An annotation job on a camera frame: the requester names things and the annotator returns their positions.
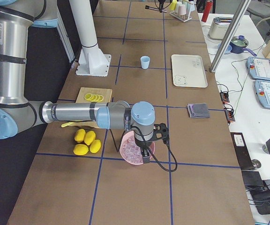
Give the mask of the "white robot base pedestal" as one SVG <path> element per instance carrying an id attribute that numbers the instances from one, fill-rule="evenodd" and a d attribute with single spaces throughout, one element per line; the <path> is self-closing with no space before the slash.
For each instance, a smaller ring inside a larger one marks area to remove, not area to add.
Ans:
<path id="1" fill-rule="evenodd" d="M 69 3 L 82 45 L 76 74 L 106 77 L 111 55 L 104 54 L 98 46 L 90 2 L 88 0 L 70 0 Z"/>

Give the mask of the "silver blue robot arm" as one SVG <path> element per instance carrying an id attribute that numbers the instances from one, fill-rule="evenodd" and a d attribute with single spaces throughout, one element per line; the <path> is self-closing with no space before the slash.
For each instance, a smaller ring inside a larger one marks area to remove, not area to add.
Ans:
<path id="1" fill-rule="evenodd" d="M 28 101 L 24 80 L 28 29 L 58 24 L 55 0 L 0 0 L 0 139 L 53 121 L 95 121 L 99 128 L 133 130 L 144 163 L 156 138 L 154 107 L 145 101 L 63 103 Z"/>

